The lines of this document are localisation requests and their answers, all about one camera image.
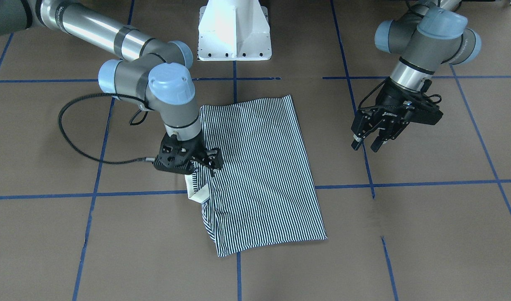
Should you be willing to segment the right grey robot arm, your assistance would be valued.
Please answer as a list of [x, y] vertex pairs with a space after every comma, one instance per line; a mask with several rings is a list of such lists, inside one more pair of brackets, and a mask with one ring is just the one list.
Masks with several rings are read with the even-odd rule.
[[154, 158], [125, 163], [151, 162], [155, 169], [190, 175], [196, 166], [212, 173], [223, 167], [219, 148], [208, 149], [190, 75], [193, 54], [181, 41], [163, 42], [139, 29], [100, 14], [77, 0], [0, 0], [0, 36], [35, 26], [59, 30], [114, 54], [97, 76], [101, 93], [68, 102], [58, 115], [66, 142], [91, 160], [113, 164], [84, 153], [67, 136], [63, 115], [72, 105], [96, 97], [113, 97], [137, 105], [139, 112], [160, 114], [166, 133]]

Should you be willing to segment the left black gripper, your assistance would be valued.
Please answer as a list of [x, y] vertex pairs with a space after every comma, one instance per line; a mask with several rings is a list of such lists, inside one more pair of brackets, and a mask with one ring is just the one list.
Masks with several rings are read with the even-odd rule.
[[378, 152], [387, 141], [397, 139], [410, 124], [404, 120], [406, 92], [418, 91], [401, 87], [387, 77], [360, 101], [351, 124], [353, 150], [358, 151], [364, 139], [375, 131], [379, 133], [370, 146], [373, 152]]

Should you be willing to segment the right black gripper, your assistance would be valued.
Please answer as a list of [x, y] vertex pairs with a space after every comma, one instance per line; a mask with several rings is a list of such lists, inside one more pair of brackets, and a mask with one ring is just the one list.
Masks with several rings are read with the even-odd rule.
[[168, 135], [168, 170], [194, 170], [196, 163], [208, 168], [210, 176], [223, 168], [221, 149], [207, 149], [203, 143], [203, 133], [180, 141], [177, 135]]

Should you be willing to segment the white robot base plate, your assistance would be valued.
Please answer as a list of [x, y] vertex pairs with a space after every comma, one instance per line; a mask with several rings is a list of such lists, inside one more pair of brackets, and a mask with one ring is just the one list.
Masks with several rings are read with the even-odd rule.
[[199, 10], [200, 61], [266, 61], [272, 57], [268, 9], [259, 0], [209, 0]]

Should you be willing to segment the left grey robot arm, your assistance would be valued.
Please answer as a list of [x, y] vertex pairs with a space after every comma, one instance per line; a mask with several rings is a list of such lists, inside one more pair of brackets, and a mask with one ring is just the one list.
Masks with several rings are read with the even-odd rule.
[[435, 125], [443, 117], [440, 95], [427, 95], [431, 78], [443, 64], [469, 63], [479, 55], [480, 35], [468, 27], [466, 17], [456, 11], [459, 0], [418, 0], [407, 4], [407, 12], [397, 20], [382, 22], [374, 35], [377, 49], [398, 54], [392, 73], [378, 84], [373, 105], [357, 106], [351, 131], [351, 147], [360, 148], [364, 139], [377, 132], [371, 145], [378, 152], [395, 140], [408, 124]]

